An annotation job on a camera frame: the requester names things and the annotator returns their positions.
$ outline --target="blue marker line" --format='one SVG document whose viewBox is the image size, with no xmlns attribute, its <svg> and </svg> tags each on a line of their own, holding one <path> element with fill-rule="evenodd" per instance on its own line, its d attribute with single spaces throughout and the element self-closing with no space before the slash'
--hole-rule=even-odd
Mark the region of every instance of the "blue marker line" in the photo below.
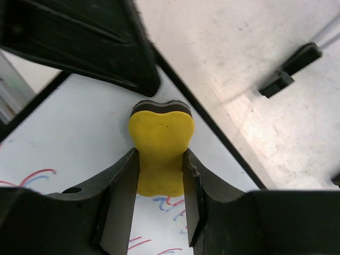
<svg viewBox="0 0 340 255">
<path fill-rule="evenodd" d="M 160 203 L 159 203 L 159 210 L 164 211 L 164 209 L 163 209 L 163 204 L 164 204 L 164 202 L 166 201 L 166 198 L 158 197 L 158 198 L 154 198 L 153 201 L 154 201 L 154 202 L 160 202 Z"/>
<path fill-rule="evenodd" d="M 48 176 L 47 175 L 39 175 L 39 176 L 35 176 L 34 178 L 26 181 L 26 183 L 24 184 L 24 187 L 28 186 L 29 184 L 31 184 L 32 182 L 38 180 L 38 179 L 46 179 L 48 180 Z"/>
<path fill-rule="evenodd" d="M 181 211 L 179 214 L 177 214 L 177 215 L 174 217 L 174 221 L 176 221 L 178 217 L 183 216 L 183 214 L 185 214 L 185 210 L 184 210 L 184 211 Z"/>
</svg>

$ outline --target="black plastic part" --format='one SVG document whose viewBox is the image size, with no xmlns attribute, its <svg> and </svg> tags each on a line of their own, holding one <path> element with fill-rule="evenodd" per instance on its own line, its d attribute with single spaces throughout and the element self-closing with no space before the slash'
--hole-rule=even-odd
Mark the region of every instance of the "black plastic part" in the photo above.
<svg viewBox="0 0 340 255">
<path fill-rule="evenodd" d="M 5 124 L 2 120 L 0 120 L 0 131 L 1 131 L 4 127 L 6 127 L 6 124 Z"/>
<path fill-rule="evenodd" d="M 260 94 L 267 98 L 272 97 L 294 82 L 292 75 L 320 57 L 322 57 L 322 51 L 315 43 L 310 42 L 302 46 L 279 68 L 273 78 L 259 90 Z"/>
<path fill-rule="evenodd" d="M 159 114 L 169 112 L 183 112 L 191 116 L 190 107 L 187 104 L 178 100 L 169 101 L 163 104 L 151 100 L 140 101 L 134 106 L 130 116 L 141 111 L 150 111 Z"/>
<path fill-rule="evenodd" d="M 188 160 L 191 151 L 187 151 L 183 161 L 183 183 L 185 194 L 185 210 L 190 215 L 186 219 L 189 246 L 193 247 L 201 228 L 203 227 L 206 210 L 203 200 L 203 189 L 200 175 L 195 166 Z"/>
<path fill-rule="evenodd" d="M 0 47 L 153 96 L 160 78 L 130 0 L 0 0 Z"/>
<path fill-rule="evenodd" d="M 331 181 L 340 188 L 340 172 Z"/>
<path fill-rule="evenodd" d="M 293 78 L 290 77 L 286 72 L 279 71 L 276 76 L 273 77 L 272 81 L 269 83 L 270 85 L 265 88 L 259 90 L 261 95 L 269 98 L 280 92 L 288 85 L 294 82 Z"/>
<path fill-rule="evenodd" d="M 193 173 L 183 184 L 185 192 L 191 190 L 185 206 L 195 255 L 340 254 L 340 191 L 243 193 L 206 169 L 190 150 L 183 160 L 183 174 Z M 193 189 L 197 176 L 201 184 Z M 203 193 L 205 214 L 202 224 L 190 229 L 197 218 L 194 190 Z"/>
<path fill-rule="evenodd" d="M 132 149 L 61 194 L 0 188 L 1 254 L 126 254 L 138 177 Z"/>
</svg>

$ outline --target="black plastic tab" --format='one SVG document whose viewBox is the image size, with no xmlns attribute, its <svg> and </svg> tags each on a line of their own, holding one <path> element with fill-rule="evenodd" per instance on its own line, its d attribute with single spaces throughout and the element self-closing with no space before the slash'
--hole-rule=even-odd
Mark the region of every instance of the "black plastic tab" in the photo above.
<svg viewBox="0 0 340 255">
<path fill-rule="evenodd" d="M 310 42 L 302 46 L 276 71 L 269 82 L 259 90 L 260 94 L 269 98 L 278 93 L 294 82 L 294 79 L 291 77 L 292 75 L 320 57 L 322 57 L 322 51 L 315 43 Z"/>
<path fill-rule="evenodd" d="M 185 194 L 185 210 L 189 246 L 196 244 L 199 233 L 205 222 L 206 210 L 200 174 L 197 170 L 198 161 L 190 149 L 183 155 L 183 185 Z"/>
<path fill-rule="evenodd" d="M 153 96 L 160 78 L 130 0 L 0 0 L 0 47 Z"/>
</svg>

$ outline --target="white surface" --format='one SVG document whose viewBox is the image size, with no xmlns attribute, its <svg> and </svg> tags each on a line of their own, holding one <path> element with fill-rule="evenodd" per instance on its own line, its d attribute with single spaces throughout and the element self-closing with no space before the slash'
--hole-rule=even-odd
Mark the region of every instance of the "white surface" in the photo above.
<svg viewBox="0 0 340 255">
<path fill-rule="evenodd" d="M 60 72 L 58 69 L 28 61 L 4 50 L 2 50 L 2 53 L 12 63 L 35 93 L 38 93 L 44 88 Z"/>
<path fill-rule="evenodd" d="M 185 101 L 168 78 L 162 78 L 163 85 L 153 100 Z M 31 173 L 51 168 L 55 175 L 45 172 L 44 177 L 28 187 L 52 193 L 94 176 L 133 147 L 128 120 L 133 106 L 143 99 L 144 96 L 112 84 L 72 75 L 3 142 L 0 180 L 18 185 Z M 192 115 L 195 133 L 190 148 L 201 162 L 241 190 L 256 189 L 194 110 Z M 180 233 L 185 231 L 185 217 L 174 220 L 184 210 L 184 204 L 167 212 L 171 206 L 164 204 L 164 210 L 160 210 L 161 201 L 153 199 L 137 198 L 131 232 L 132 239 L 142 236 L 138 241 L 152 242 L 136 246 L 129 254 L 156 255 L 171 248 L 182 249 L 176 254 L 192 254 L 187 248 L 187 235 Z"/>
<path fill-rule="evenodd" d="M 257 89 L 339 2 L 137 0 L 151 40 L 264 183 L 312 189 L 334 188 L 340 170 L 340 42 L 272 99 Z"/>
</svg>

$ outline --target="black plastic clip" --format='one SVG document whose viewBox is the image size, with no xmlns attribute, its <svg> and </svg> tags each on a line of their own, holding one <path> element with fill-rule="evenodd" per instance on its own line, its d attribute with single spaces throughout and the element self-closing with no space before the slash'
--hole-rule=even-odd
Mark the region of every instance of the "black plastic clip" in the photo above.
<svg viewBox="0 0 340 255">
<path fill-rule="evenodd" d="M 276 71 L 269 82 L 259 90 L 260 94 L 267 98 L 272 97 L 294 82 L 293 74 L 320 57 L 322 57 L 322 51 L 314 42 L 302 46 Z"/>
</svg>

